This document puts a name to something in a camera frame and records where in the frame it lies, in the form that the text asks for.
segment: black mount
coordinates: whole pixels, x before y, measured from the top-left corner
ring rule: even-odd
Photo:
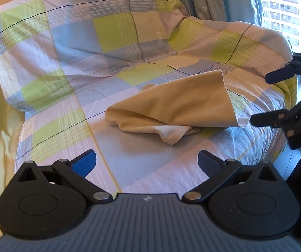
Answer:
[[[269,84],[301,75],[301,53],[295,54],[293,60],[284,68],[270,72],[265,80]],[[301,101],[290,111],[286,109],[252,115],[250,122],[255,127],[282,128],[292,150],[301,147]]]
[[[206,150],[198,154],[199,167],[210,177],[182,200],[207,207],[225,231],[249,239],[269,239],[289,233],[300,209],[293,193],[271,163],[243,166],[235,159],[222,161]]]
[[[76,227],[91,207],[119,200],[123,194],[113,200],[72,169],[93,153],[52,166],[23,163],[0,197],[2,232],[26,240],[51,238]],[[206,150],[200,151],[198,164],[210,178],[187,192],[181,203],[203,206],[219,228],[243,239],[271,240],[291,232],[299,204],[272,164],[243,166]]]

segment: floor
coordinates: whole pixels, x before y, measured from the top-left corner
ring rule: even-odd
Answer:
[[[298,85],[297,102],[301,100],[301,83]],[[287,179],[301,158],[301,149],[291,150],[289,146],[279,155],[274,163],[275,168]]]

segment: beige cloth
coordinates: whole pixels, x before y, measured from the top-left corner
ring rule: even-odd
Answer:
[[[221,70],[144,89],[107,108],[106,122],[125,132],[157,133],[170,145],[198,132],[198,127],[243,127],[237,121]]]

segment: bed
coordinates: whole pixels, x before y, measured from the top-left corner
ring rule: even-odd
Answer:
[[[0,6],[0,86],[9,113],[25,115],[0,147],[6,155],[9,141],[17,145],[16,155],[7,155],[8,179],[26,160],[49,165],[93,149],[97,165],[87,179],[111,194],[181,196],[208,177],[197,165],[202,149],[245,165],[274,162],[286,142],[279,130],[249,123],[204,127],[168,145],[154,134],[123,132],[104,117],[147,84],[214,70],[223,73],[239,121],[289,109],[296,79],[268,85],[263,77],[291,54],[278,32],[199,20],[180,0],[6,3]]]

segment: black line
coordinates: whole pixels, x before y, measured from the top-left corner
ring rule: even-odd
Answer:
[[[286,173],[287,173],[287,170],[288,170],[288,168],[289,168],[289,164],[290,164],[291,158],[292,158],[292,156],[293,156],[293,153],[294,153],[294,151],[291,152],[291,156],[290,156],[290,159],[289,159],[288,166],[287,166],[286,171],[284,172],[284,175],[283,175],[283,180],[286,180],[286,179],[284,179],[284,177],[286,176]]]
[[[43,140],[43,141],[41,141],[41,142],[39,142],[39,143],[37,143],[37,144],[36,144],[35,146],[33,146],[30,150],[27,150],[23,155],[21,155],[19,158],[17,158],[17,160],[19,160],[20,158],[24,157],[27,153],[29,153],[32,149],[34,149],[34,148],[35,148],[36,146],[38,146],[39,144],[41,144],[41,143],[43,143],[43,142],[45,142],[45,141],[51,139],[52,137],[54,137],[54,136],[56,136],[56,135],[58,135],[58,134],[60,134],[60,133],[62,133],[62,132],[64,132],[64,131],[66,131],[67,129],[72,128],[73,126],[76,126],[76,125],[79,124],[79,123],[82,123],[82,122],[84,122],[84,121],[86,121],[86,120],[88,120],[88,119],[90,119],[90,118],[93,118],[93,117],[95,117],[95,116],[97,116],[97,115],[99,115],[99,114],[101,114],[101,113],[104,113],[104,112],[105,112],[105,111],[102,111],[102,112],[100,112],[100,113],[98,113],[98,114],[95,114],[95,115],[89,117],[89,118],[86,118],[86,119],[84,119],[84,120],[82,120],[82,121],[79,121],[78,123],[76,123],[76,124],[74,124],[74,125],[72,125],[72,126],[69,126],[69,127],[67,127],[66,129],[64,129],[64,130],[62,130],[62,131],[60,131],[60,132],[58,132],[58,133],[56,133],[56,134],[50,136],[49,138],[47,138],[47,139],[45,139],[45,140]]]
[[[135,23],[135,20],[134,20],[133,14],[132,14],[132,10],[131,10],[131,1],[130,0],[128,0],[128,7],[129,7],[129,12],[131,13],[131,17],[132,17],[134,28],[135,28],[136,40],[138,41],[138,46],[139,46],[140,51],[141,51],[141,59],[145,62],[145,60],[143,59],[143,50],[141,49],[141,46],[140,46],[138,30],[136,28],[136,23]]]
[[[204,72],[204,71],[206,71],[206,70],[211,70],[212,67],[213,67],[214,65],[217,65],[218,63],[220,63],[220,61],[217,62],[217,63],[214,63],[210,68],[207,68],[207,69],[204,69],[204,70],[200,70],[200,71],[198,72],[198,74],[200,74],[200,73],[202,73],[202,72]]]
[[[34,17],[36,17],[36,16],[38,16],[38,15],[45,14],[45,13],[48,13],[48,12],[53,11],[53,10],[56,10],[56,9],[60,9],[60,8],[64,8],[64,7],[73,7],[73,6],[76,6],[76,5],[85,5],[85,4],[91,4],[91,3],[97,3],[97,2],[105,2],[105,1],[110,1],[110,0],[92,1],[92,2],[86,2],[86,3],[74,4],[74,5],[63,5],[63,6],[61,6],[61,7],[56,7],[56,8],[53,8],[53,9],[50,9],[50,10],[47,10],[47,11],[44,11],[44,12],[35,14],[35,15],[31,16],[31,17],[22,19],[22,20],[20,20],[20,21],[18,21],[18,22],[16,22],[16,23],[10,25],[9,27],[5,28],[4,30],[0,31],[0,34],[3,33],[6,29],[9,29],[9,28],[11,28],[12,26],[14,26],[14,25],[16,25],[16,24],[18,24],[18,23],[20,23],[20,22],[22,22],[22,21],[25,21],[25,20],[34,18]]]
[[[245,29],[245,31],[242,33],[242,35],[240,36],[240,39],[239,39],[239,41],[238,41],[238,43],[237,43],[237,46],[234,48],[234,50],[233,50],[233,52],[232,52],[232,55],[230,56],[230,58],[228,59],[228,61],[225,62],[225,64],[228,63],[228,62],[230,61],[230,59],[232,58],[232,56],[233,56],[235,50],[237,49],[237,47],[238,47],[238,45],[239,45],[239,43],[240,43],[242,37],[244,36],[244,33],[245,33],[252,25],[253,25],[253,24],[250,24],[250,25]]]

